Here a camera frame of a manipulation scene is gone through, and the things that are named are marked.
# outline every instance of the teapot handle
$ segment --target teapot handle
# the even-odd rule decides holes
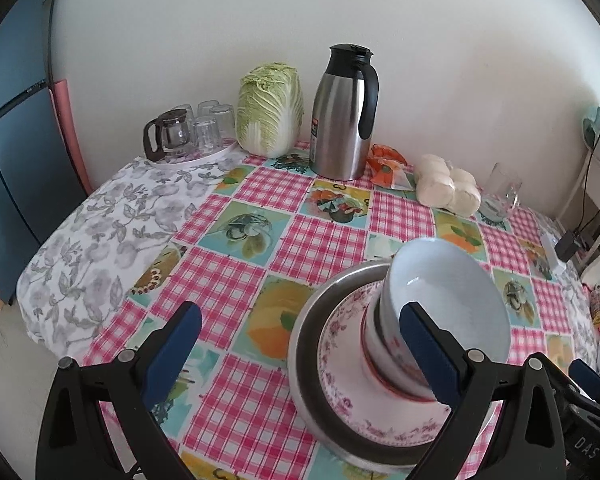
[[[159,119],[160,117],[154,119],[153,121],[149,121],[144,126],[144,133],[142,134],[142,145],[144,146],[144,155],[147,159],[149,159],[152,162],[158,162],[159,160],[162,160],[164,158],[164,150],[162,149],[162,138],[158,134]],[[155,145],[157,147],[155,151],[151,146],[151,141],[149,140],[149,128],[151,128],[152,126],[155,126]]]
[[[376,105],[378,104],[378,74],[369,63],[357,62],[354,64],[365,82],[365,96],[362,101],[362,111],[358,122],[358,134],[362,139],[371,137],[376,118]]]

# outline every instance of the stainless steel thermos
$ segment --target stainless steel thermos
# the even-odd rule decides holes
[[[331,59],[315,93],[311,119],[311,169],[333,180],[355,180],[365,171],[378,104],[373,53],[343,43]]]

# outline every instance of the blue refrigerator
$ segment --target blue refrigerator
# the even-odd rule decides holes
[[[86,198],[53,106],[54,0],[18,0],[0,24],[0,298]]]

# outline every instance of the stack of bowls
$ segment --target stack of bowls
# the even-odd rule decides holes
[[[426,378],[400,334],[405,304],[417,301],[465,350],[480,349],[491,361],[509,355],[509,316],[490,275],[457,246],[439,238],[417,238],[394,256],[362,329],[362,345],[376,372],[408,397],[434,401]]]

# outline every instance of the gray floral tablecloth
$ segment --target gray floral tablecloth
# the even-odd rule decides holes
[[[80,356],[125,293],[211,193],[247,156],[160,170],[138,157],[69,215],[18,279],[29,336],[58,357]]]
[[[555,222],[540,213],[536,212],[535,215],[541,231],[555,238],[562,236]],[[567,316],[573,332],[574,356],[581,358],[595,370],[600,336],[593,327],[589,312],[589,298],[582,290],[582,282],[573,262],[568,262],[566,271],[555,278],[562,287],[562,296],[567,307]]]

